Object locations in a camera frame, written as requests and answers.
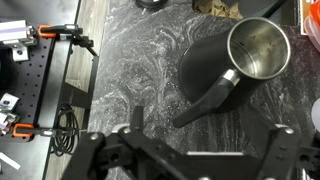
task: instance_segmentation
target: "orange clamp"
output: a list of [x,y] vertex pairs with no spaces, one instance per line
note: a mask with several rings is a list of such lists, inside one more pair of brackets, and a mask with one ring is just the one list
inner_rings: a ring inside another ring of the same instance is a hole
[[55,38],[57,36],[56,33],[42,33],[41,30],[43,28],[50,28],[50,27],[53,27],[53,26],[49,26],[49,25],[40,25],[38,27],[38,35],[42,38]]
[[17,133],[17,128],[21,128],[21,127],[22,128],[30,128],[30,129],[34,128],[33,124],[15,124],[15,126],[13,127],[12,135],[15,137],[26,137],[26,138],[29,138],[32,136],[31,133],[28,133],[28,134]]

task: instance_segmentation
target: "screw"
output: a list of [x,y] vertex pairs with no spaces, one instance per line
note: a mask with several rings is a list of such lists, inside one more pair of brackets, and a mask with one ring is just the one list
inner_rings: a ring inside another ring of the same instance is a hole
[[128,134],[128,133],[131,132],[131,130],[130,130],[129,128],[125,128],[125,129],[123,130],[123,132],[124,132],[125,134]]
[[22,52],[21,50],[18,50],[17,53],[18,53],[19,55],[22,55],[22,54],[23,54],[23,52]]
[[293,131],[293,129],[291,129],[291,128],[286,128],[286,133],[288,133],[288,134],[293,134],[294,133],[294,131]]
[[91,135],[90,139],[91,140],[96,140],[96,139],[98,139],[98,137],[99,137],[98,133],[94,133],[94,134]]
[[211,180],[211,179],[208,178],[208,177],[201,177],[201,178],[199,178],[198,180]]

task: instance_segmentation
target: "marble countertop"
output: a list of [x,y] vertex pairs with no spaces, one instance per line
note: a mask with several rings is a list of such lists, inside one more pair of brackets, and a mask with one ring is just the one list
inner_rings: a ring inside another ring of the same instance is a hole
[[[179,152],[243,151],[254,148],[239,123],[253,106],[267,119],[292,127],[303,137],[314,133],[311,107],[320,97],[320,54],[299,27],[283,27],[291,46],[288,69],[261,86],[238,110],[211,114],[176,129],[171,119],[190,106],[179,89],[177,65],[195,41],[232,27],[235,20],[194,12],[191,0],[168,1],[158,11],[137,8],[131,0],[110,0],[101,48],[89,131],[106,135],[129,122],[134,106],[145,107],[144,133]],[[128,179],[112,170],[109,179]]]

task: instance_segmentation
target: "pegboard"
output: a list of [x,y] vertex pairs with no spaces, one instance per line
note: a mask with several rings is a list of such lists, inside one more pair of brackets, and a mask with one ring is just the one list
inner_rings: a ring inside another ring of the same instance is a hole
[[[38,25],[28,22],[34,28]],[[19,97],[14,114],[18,123],[37,124],[40,103],[53,52],[52,39],[38,38],[36,46],[29,47],[29,61],[14,62],[11,49],[0,49],[0,96],[9,93]],[[0,141],[28,142],[31,139],[0,135]]]

